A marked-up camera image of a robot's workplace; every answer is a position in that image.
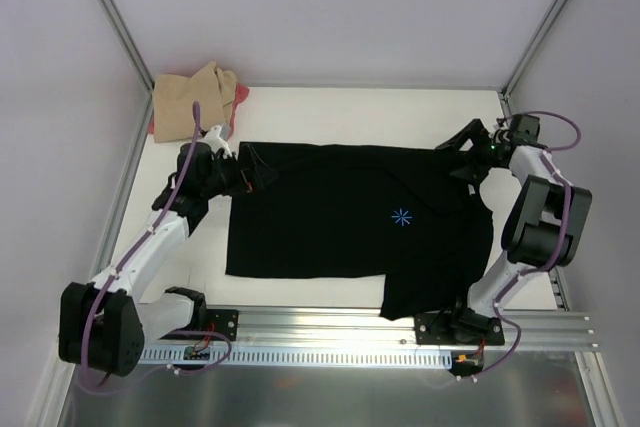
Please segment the black t shirt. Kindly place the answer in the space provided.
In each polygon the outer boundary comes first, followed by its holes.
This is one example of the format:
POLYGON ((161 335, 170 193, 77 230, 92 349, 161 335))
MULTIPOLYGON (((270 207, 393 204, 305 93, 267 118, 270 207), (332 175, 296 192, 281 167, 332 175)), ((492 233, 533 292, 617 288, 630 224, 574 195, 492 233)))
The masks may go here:
POLYGON ((383 318, 450 308, 487 267, 492 211, 450 178, 455 152, 251 142, 278 172, 231 205, 226 271, 262 279, 383 276, 383 318))

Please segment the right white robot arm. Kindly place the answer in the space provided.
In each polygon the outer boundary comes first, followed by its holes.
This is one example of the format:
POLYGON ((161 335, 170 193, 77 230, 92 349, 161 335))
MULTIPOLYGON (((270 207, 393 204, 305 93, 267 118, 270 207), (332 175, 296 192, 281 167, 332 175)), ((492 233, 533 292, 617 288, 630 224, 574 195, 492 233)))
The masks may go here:
POLYGON ((577 252, 592 194, 573 185, 554 162, 556 148, 540 142, 543 115, 503 117, 493 131, 474 119, 440 146, 466 159, 451 177, 477 187, 492 169, 502 168, 521 187, 502 231, 500 256, 445 316, 445 332, 457 344, 503 344, 502 307, 528 282, 568 265, 577 252))

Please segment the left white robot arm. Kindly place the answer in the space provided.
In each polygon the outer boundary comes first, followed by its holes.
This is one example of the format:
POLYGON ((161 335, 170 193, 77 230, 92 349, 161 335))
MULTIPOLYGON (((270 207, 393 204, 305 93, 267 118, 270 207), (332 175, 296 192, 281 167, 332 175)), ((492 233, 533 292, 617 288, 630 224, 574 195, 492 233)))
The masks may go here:
POLYGON ((250 144, 241 145, 239 153, 205 141, 184 144, 175 172, 127 250, 89 282, 72 282, 64 289, 59 358, 124 377, 138 364, 148 342, 212 333, 203 293, 170 287, 149 304, 142 303, 142 294, 170 254, 195 232, 209 212, 210 200, 259 192, 276 177, 250 144))

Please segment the red folded t shirt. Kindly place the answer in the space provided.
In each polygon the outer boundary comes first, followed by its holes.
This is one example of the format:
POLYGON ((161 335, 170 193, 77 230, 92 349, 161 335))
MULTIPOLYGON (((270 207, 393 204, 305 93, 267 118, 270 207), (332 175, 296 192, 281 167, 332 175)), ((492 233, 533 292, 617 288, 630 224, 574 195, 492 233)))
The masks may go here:
POLYGON ((235 132, 237 108, 247 99, 250 90, 242 83, 232 88, 196 86, 156 88, 152 95, 153 115, 148 127, 156 143, 185 140, 194 130, 193 104, 199 105, 199 129, 209 130, 225 124, 226 140, 235 132))

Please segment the beige folded t shirt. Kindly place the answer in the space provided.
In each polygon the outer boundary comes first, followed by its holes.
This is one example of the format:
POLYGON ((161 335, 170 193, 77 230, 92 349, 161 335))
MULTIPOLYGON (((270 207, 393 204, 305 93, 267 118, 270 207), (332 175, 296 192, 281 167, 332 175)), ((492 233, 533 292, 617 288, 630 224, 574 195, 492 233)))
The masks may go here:
POLYGON ((230 125, 238 79, 212 61, 191 77, 160 74, 153 99, 153 135, 156 143, 189 139, 194 130, 193 104, 200 105, 200 125, 209 130, 230 125))

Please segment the left side aluminium rail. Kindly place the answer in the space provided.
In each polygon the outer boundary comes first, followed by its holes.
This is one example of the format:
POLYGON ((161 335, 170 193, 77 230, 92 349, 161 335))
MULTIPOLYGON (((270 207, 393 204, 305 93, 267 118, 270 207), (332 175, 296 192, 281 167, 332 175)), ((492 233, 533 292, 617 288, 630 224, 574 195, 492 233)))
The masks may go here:
POLYGON ((122 176, 115 192, 113 205, 107 217, 105 230, 100 241, 94 265, 88 274, 89 280, 106 268, 113 256, 137 168, 146 143, 147 129, 151 122, 152 110, 152 98, 151 94, 148 94, 143 103, 142 113, 135 124, 132 144, 125 159, 122 176))

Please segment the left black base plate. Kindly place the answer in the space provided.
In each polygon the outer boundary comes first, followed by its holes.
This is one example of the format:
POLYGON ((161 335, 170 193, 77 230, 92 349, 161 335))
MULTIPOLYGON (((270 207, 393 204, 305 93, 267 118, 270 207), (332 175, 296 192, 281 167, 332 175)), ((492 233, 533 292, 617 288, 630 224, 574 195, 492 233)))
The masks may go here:
POLYGON ((221 334, 229 341, 237 338, 239 311, 234 309, 208 308, 206 311, 205 327, 221 334))

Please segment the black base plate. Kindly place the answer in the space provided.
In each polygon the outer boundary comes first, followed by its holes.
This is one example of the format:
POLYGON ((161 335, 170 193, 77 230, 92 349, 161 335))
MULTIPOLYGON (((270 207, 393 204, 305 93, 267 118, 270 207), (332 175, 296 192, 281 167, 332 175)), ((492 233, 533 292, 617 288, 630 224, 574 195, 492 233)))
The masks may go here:
POLYGON ((206 311, 205 327, 221 334, 229 341, 237 338, 239 311, 234 309, 208 308, 206 311))
POLYGON ((498 318, 468 311, 422 313, 414 317, 414 333, 418 345, 503 346, 505 338, 498 318))

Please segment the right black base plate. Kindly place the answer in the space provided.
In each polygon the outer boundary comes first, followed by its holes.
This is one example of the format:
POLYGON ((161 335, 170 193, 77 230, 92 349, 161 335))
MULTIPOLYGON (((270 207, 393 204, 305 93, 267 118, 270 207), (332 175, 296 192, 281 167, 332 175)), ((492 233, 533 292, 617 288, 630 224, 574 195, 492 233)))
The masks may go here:
POLYGON ((505 338, 498 318, 468 311, 422 313, 414 317, 414 333, 418 345, 503 346, 505 338))

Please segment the front aluminium rail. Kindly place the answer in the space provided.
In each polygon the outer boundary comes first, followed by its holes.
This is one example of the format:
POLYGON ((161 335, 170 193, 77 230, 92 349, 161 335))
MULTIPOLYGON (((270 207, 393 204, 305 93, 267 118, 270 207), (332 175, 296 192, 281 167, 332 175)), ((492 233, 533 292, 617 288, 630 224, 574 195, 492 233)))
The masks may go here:
MULTIPOLYGON (((240 306, 237 344, 295 347, 399 348, 417 345, 414 319, 388 321, 370 308, 240 306)), ((521 329, 524 351, 597 351, 600 339, 586 313, 562 310, 507 310, 505 344, 521 329)))

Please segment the right aluminium frame post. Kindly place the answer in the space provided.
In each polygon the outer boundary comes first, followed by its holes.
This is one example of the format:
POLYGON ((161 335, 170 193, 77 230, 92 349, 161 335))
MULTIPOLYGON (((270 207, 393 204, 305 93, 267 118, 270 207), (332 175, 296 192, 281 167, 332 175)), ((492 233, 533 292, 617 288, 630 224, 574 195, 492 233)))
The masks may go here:
POLYGON ((552 0, 546 9, 542 20, 536 27, 531 39, 527 43, 523 53, 519 57, 513 71, 509 75, 507 81, 501 89, 501 97, 508 102, 515 92, 518 84, 523 79, 530 64, 533 62, 540 48, 543 46, 546 38, 551 33, 555 24, 559 20, 564 8, 570 0, 552 0))

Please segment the aluminium frame post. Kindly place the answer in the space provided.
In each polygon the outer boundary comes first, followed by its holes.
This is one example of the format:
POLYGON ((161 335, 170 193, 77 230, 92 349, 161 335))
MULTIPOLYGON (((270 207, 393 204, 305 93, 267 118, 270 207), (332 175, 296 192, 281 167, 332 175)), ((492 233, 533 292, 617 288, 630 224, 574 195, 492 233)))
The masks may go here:
POLYGON ((152 91, 154 80, 115 0, 97 0, 139 80, 152 91))
POLYGON ((515 92, 518 84, 523 79, 530 64, 533 62, 540 48, 543 46, 546 38, 551 33, 555 24, 559 20, 564 8, 570 0, 552 0, 546 9, 542 20, 536 27, 531 39, 527 43, 523 53, 519 57, 513 71, 509 75, 507 81, 501 89, 501 97, 508 102, 515 92))

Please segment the left aluminium frame post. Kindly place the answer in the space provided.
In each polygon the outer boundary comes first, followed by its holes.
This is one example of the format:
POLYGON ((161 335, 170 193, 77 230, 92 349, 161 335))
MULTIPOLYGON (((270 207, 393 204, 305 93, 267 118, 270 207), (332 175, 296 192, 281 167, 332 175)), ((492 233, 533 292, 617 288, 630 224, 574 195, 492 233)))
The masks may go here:
POLYGON ((97 0, 139 80, 152 91, 154 80, 115 0, 97 0))

